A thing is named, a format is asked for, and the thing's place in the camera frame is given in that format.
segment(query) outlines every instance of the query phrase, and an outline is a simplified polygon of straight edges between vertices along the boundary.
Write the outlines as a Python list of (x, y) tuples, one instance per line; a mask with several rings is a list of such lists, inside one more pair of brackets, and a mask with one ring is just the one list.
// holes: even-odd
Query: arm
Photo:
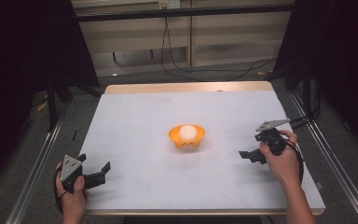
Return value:
[(61, 172), (56, 178), (57, 193), (61, 197), (63, 219), (62, 224), (80, 224), (86, 212), (86, 199), (90, 193), (84, 188), (84, 177), (79, 176), (74, 184), (74, 193), (65, 192), (60, 181)]
[[(286, 130), (281, 130), (293, 143), (297, 142), (297, 135)], [(294, 150), (286, 147), (280, 156), (274, 156), (269, 146), (260, 143), (260, 151), (267, 159), (269, 168), (280, 182), (286, 196), (287, 223), (316, 224), (316, 220), (310, 211), (307, 198), (298, 178), (298, 163)]]

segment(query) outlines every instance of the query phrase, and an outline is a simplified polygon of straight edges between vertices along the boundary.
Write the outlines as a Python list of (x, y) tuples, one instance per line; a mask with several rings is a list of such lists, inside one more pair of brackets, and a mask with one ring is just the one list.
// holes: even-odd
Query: silver metal plate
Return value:
[(260, 125), (260, 127), (258, 127), (256, 129), (256, 131), (261, 132), (261, 131), (273, 129), (273, 128), (278, 127), (280, 125), (283, 125), (284, 123), (287, 123), (287, 122), (290, 122), (290, 119), (279, 119), (279, 120), (272, 120), (272, 121), (264, 121), (264, 123), (262, 123)]
[(65, 155), (62, 163), (61, 182), (68, 178), (74, 171), (81, 166), (82, 162)]

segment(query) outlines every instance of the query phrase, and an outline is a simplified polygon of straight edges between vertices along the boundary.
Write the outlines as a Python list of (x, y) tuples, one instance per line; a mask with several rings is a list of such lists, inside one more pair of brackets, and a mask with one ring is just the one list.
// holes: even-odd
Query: gray carpet floor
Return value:
[[(207, 66), (208, 69), (245, 69), (249, 64), (226, 64), (219, 66)], [(272, 70), (273, 64), (268, 64), (255, 71)], [(117, 77), (100, 77), (103, 92), (110, 84), (126, 83), (164, 83), (164, 82), (188, 82), (225, 81), (237, 77), (242, 73), (232, 72), (180, 72), (170, 70), (173, 76), (165, 71), (131, 74)], [(255, 71), (239, 77), (235, 80), (261, 80), (265, 76), (258, 75)], [(289, 118), (299, 117), (295, 105), (283, 85), (283, 79), (272, 81), (274, 90), (282, 103)], [(54, 169), (65, 154), (77, 155), (82, 147), (93, 114), (98, 105), (99, 98), (95, 98), (78, 89), (71, 89), (74, 99), (69, 103), (68, 111), (63, 115), (62, 127), (56, 142), (48, 155), (46, 165), (42, 171), (33, 192), (32, 200), (21, 223), (60, 223), (62, 215), (57, 211), (52, 191), (52, 176)], [(58, 102), (59, 111), (64, 103)], [(334, 150), (344, 169), (358, 188), (358, 135), (348, 132), (344, 127), (345, 120), (322, 97), (321, 114), (316, 119), (331, 148)], [(326, 205), (325, 212), (317, 216), (319, 223), (358, 223), (358, 214), (353, 209), (342, 187), (337, 182), (333, 172), (324, 159), (320, 149), (313, 140), (306, 126), (295, 129), (299, 135), (298, 143), (303, 152), (307, 166), (316, 183), (322, 183), (320, 193)], [(7, 217), (19, 197), (24, 183), (32, 171), (34, 162), (48, 135), (48, 111), (45, 109), (31, 112), (29, 120), (22, 131), (21, 140), (17, 149), (10, 155), (10, 160), (0, 171), (0, 223), (5, 223)], [(275, 223), (285, 223), (281, 216), (272, 217)], [(123, 217), (86, 217), (85, 223), (112, 223), (120, 224)]]

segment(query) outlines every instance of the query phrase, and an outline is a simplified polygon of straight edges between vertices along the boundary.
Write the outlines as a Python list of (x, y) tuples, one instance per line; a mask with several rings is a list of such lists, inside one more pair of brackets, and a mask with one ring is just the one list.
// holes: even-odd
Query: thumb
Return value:
[(260, 151), (267, 159), (273, 156), (271, 150), (269, 149), (269, 146), (264, 142), (260, 143)]
[(75, 193), (83, 194), (83, 188), (84, 188), (84, 177), (81, 175), (76, 179), (76, 182), (74, 185), (74, 194)]

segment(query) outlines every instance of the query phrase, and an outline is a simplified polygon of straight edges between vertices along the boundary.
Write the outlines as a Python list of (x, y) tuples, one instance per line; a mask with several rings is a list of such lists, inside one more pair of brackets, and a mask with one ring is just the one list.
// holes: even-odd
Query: person's right hand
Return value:
[[(288, 137), (290, 140), (290, 142), (288, 141), (288, 144), (296, 144), (297, 135), (295, 133), (287, 130), (279, 130), (279, 132)], [(260, 151), (266, 157), (269, 168), (284, 189), (293, 186), (301, 186), (298, 178), (299, 171), (296, 152), (292, 148), (286, 147), (281, 155), (275, 156), (272, 154), (269, 146), (266, 143), (261, 142)]]

